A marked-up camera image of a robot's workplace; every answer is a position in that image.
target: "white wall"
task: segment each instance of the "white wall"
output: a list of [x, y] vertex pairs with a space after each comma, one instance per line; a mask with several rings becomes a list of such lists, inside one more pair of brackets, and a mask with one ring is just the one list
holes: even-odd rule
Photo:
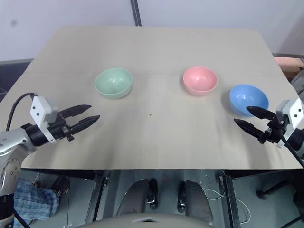
[[0, 61], [34, 58], [63, 25], [134, 25], [129, 0], [0, 0]]
[[272, 53], [304, 55], [304, 0], [138, 0], [143, 26], [258, 30]]

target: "beige table surface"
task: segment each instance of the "beige table surface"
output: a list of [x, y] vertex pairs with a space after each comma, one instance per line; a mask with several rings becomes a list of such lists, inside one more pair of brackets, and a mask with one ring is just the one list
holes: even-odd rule
[[[182, 75], [193, 66], [218, 75], [217, 88], [207, 96], [192, 96], [183, 87]], [[106, 99], [94, 89], [96, 76], [113, 67], [133, 74], [131, 93], [119, 100]], [[256, 31], [62, 27], [1, 102], [0, 127], [5, 130], [10, 108], [21, 94], [36, 92], [60, 110], [92, 105], [68, 123], [97, 114], [101, 118], [72, 142], [40, 147], [24, 168], [300, 168], [286, 148], [260, 145], [233, 122], [238, 116], [229, 107], [228, 94], [243, 83], [262, 89], [273, 111], [282, 100], [297, 97]], [[28, 98], [20, 103], [12, 129], [33, 123], [30, 104]], [[241, 118], [266, 129], [266, 121]]]

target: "black wheel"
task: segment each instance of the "black wheel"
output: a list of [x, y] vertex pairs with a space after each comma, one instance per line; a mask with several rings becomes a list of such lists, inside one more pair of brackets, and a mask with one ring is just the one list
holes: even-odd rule
[[152, 210], [157, 209], [157, 207], [158, 207], [158, 187], [157, 187], [157, 181], [155, 178], [152, 178], [149, 181], [149, 198], [155, 199], [155, 202], [150, 204], [150, 208]]
[[177, 198], [177, 210], [181, 214], [185, 212], [185, 208], [186, 208], [185, 199], [186, 199], [185, 182], [182, 182], [179, 185], [179, 194]]

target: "shoe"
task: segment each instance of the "shoe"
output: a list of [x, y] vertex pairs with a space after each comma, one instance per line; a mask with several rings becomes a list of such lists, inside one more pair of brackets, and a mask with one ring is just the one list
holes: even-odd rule
[[59, 176], [51, 189], [57, 192], [59, 197], [67, 194], [70, 189], [70, 179], [67, 176]]

